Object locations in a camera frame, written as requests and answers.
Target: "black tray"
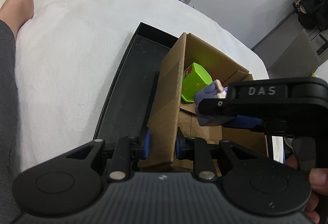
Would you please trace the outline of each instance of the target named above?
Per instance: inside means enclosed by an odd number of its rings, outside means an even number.
[[[109,89],[94,139],[115,143],[124,136],[139,136],[148,122],[161,62],[176,41],[168,33],[139,24]]]

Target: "purple object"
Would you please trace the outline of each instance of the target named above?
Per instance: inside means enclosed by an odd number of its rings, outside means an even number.
[[[196,104],[195,111],[200,126],[219,126],[235,119],[235,117],[203,115],[198,111],[198,104],[200,101],[206,98],[225,98],[227,90],[228,88],[223,88],[219,80],[215,80],[194,95],[194,101]]]

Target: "circular pad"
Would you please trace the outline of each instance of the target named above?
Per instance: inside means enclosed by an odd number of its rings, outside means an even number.
[[[264,158],[243,160],[224,176],[222,186],[235,206],[265,216],[302,211],[311,194],[301,172]]]
[[[13,184],[14,198],[32,215],[60,217],[83,210],[100,195],[99,175],[83,161],[67,158],[57,165],[53,160],[19,174]]]
[[[68,191],[74,184],[74,178],[68,173],[49,172],[36,180],[37,188],[48,194]]]

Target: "white blanket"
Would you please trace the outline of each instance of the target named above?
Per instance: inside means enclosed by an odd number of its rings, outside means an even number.
[[[247,68],[254,79],[268,78],[254,52],[178,0],[34,0],[34,5],[34,17],[20,29],[16,43],[21,170],[92,140],[140,22],[176,37],[193,33]],[[278,147],[277,159],[281,152]]]

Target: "cardboard box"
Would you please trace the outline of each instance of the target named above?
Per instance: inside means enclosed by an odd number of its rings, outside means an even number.
[[[174,156],[178,126],[184,136],[193,135],[216,144],[221,139],[228,139],[267,155],[264,134],[221,126],[198,125],[193,108],[195,105],[181,103],[183,71],[193,62],[202,65],[212,79],[219,79],[224,87],[230,82],[253,79],[247,69],[218,49],[191,33],[183,33],[162,61],[148,121],[151,130],[149,157],[147,160],[140,161],[139,166],[151,168],[150,171],[192,169],[191,161],[179,161]]]

